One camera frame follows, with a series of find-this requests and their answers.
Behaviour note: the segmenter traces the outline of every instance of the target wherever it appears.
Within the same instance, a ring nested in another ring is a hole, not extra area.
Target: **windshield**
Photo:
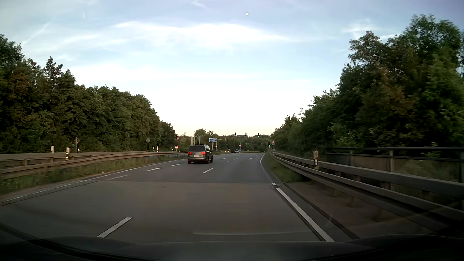
[[[188,151],[205,151],[206,148],[204,146],[190,146]]]
[[[0,1],[0,233],[196,260],[464,239],[463,10]]]

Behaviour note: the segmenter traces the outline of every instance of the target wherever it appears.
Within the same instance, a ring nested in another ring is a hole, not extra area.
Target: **grass verge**
[[[282,164],[277,162],[273,159],[269,153],[266,153],[263,157],[263,163],[265,166],[274,173],[275,176],[281,181],[285,183],[290,182],[305,182],[310,181],[308,177],[300,175],[293,170],[290,170],[284,167]]]
[[[123,170],[132,167],[139,167],[147,164],[182,158],[185,158],[185,156],[181,155],[179,157],[168,157],[167,155],[163,155],[160,156],[159,159],[158,156],[149,156],[111,160],[68,169],[54,169],[34,175],[0,180],[0,194],[5,194],[15,190],[30,188],[38,185],[51,184],[79,177],[85,177],[88,175],[107,173],[115,170]]]
[[[222,150],[213,151],[213,155],[217,155],[217,154],[230,154],[230,152],[225,152],[225,151],[222,151]]]
[[[257,150],[242,150],[240,153],[263,153],[263,152],[257,151]]]

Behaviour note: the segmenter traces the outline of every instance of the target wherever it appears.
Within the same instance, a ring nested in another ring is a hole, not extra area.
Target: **rear window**
[[[205,147],[204,146],[190,146],[190,148],[188,148],[188,151],[205,151]]]

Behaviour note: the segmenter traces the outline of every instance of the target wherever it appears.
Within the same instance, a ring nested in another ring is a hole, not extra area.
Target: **lane marking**
[[[128,175],[119,176],[119,177],[125,177],[125,176],[128,176]],[[115,179],[115,178],[119,178],[119,177],[112,177],[112,178],[109,178],[109,179],[107,179],[107,180],[110,180],[110,179]]]
[[[321,237],[327,242],[335,242],[314,220],[306,214],[287,194],[285,194],[280,188],[276,190],[284,196],[284,198],[300,213],[300,215],[314,228],[314,230],[321,235]]]
[[[149,166],[153,166],[153,165],[158,165],[158,164],[163,164],[163,163],[168,163],[168,162],[173,162],[173,161],[178,161],[178,160],[185,160],[185,159],[170,160],[170,161],[155,163],[155,164],[151,164],[151,165],[147,165],[147,166],[140,166],[140,167],[129,169],[129,170],[136,170],[136,169],[143,168],[143,167],[149,167]],[[74,182],[74,183],[70,183],[70,184],[66,184],[66,185],[62,185],[62,186],[58,186],[58,187],[53,187],[53,188],[49,188],[49,189],[44,189],[44,190],[37,191],[37,192],[34,192],[34,193],[30,193],[30,194],[10,198],[8,200],[0,201],[0,203],[5,203],[5,202],[11,201],[11,200],[23,198],[25,196],[35,195],[35,194],[46,192],[46,191],[49,191],[49,190],[52,190],[52,189],[59,189],[59,188],[66,187],[66,186],[69,186],[69,185],[74,185],[74,184],[81,183],[81,182],[84,182],[84,181],[89,181],[89,180],[93,180],[93,179],[97,179],[97,178],[101,178],[101,177],[106,177],[106,176],[118,174],[118,173],[121,173],[121,172],[129,171],[129,170],[122,170],[122,171],[118,171],[118,172],[115,172],[115,173],[106,174],[106,175],[103,175],[103,176],[93,177],[93,178],[89,178],[89,179],[83,179],[83,180],[80,180],[78,182]]]
[[[111,232],[115,231],[118,227],[124,225],[127,221],[131,220],[132,217],[126,217],[123,220],[121,220],[118,224],[112,226],[111,228],[105,230],[103,233],[99,234],[97,237],[106,237],[109,235]]]
[[[155,169],[151,169],[151,170],[159,170],[159,169],[162,169],[162,168],[155,168]],[[146,171],[151,171],[151,170],[146,170]]]
[[[5,200],[5,201],[2,201],[2,202],[0,202],[0,203],[3,203],[3,202],[8,202],[8,201],[11,201],[11,200],[13,200],[13,199],[22,198],[22,197],[25,197],[25,196],[34,195],[34,194],[41,193],[41,192],[45,192],[45,191],[49,191],[49,190],[52,190],[52,189],[59,189],[59,188],[62,188],[62,187],[66,187],[66,186],[69,186],[69,185],[73,185],[73,184],[81,183],[81,182],[84,182],[84,181],[88,181],[88,179],[81,180],[81,181],[74,182],[74,183],[70,183],[70,184],[66,184],[66,185],[62,185],[62,186],[59,186],[59,187],[54,187],[54,188],[51,188],[51,189],[44,189],[44,190],[37,191],[37,192],[34,192],[34,193],[30,193],[30,194],[23,195],[23,196],[17,196],[17,197],[14,197],[14,198],[11,198],[11,199],[8,199],[8,200]]]

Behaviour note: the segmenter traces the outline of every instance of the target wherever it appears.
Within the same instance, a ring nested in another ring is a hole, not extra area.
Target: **bridge railing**
[[[20,176],[27,176],[27,175],[34,175],[38,173],[44,173],[53,169],[67,169],[79,166],[85,166],[88,164],[99,163],[104,161],[110,160],[120,160],[120,159],[127,159],[127,158],[138,158],[138,157],[161,157],[168,155],[168,157],[173,157],[176,155],[184,155],[187,152],[180,152],[180,151],[167,151],[167,152],[146,152],[146,151],[123,151],[123,152],[89,152],[89,153],[71,153],[70,160],[65,160],[65,153],[63,155],[59,155],[63,157],[63,161],[52,162],[57,157],[56,154],[59,153],[31,153],[31,154],[23,154],[26,155],[25,159],[31,160],[35,159],[47,159],[49,160],[48,163],[38,163],[33,165],[23,165],[23,166],[16,166],[10,168],[2,168],[0,169],[0,179],[9,179],[15,178]],[[4,159],[10,157],[10,159],[14,159],[15,157],[21,158],[22,156],[10,154],[8,156],[4,156]]]
[[[315,162],[311,159],[282,153],[271,154],[271,157],[335,191],[371,203],[433,231],[441,231],[464,221],[464,211],[460,205],[464,199],[463,183],[320,161],[316,170]],[[422,197],[394,191],[392,184],[421,191]],[[452,198],[459,206],[454,208],[448,206],[449,202],[432,202],[430,194]]]

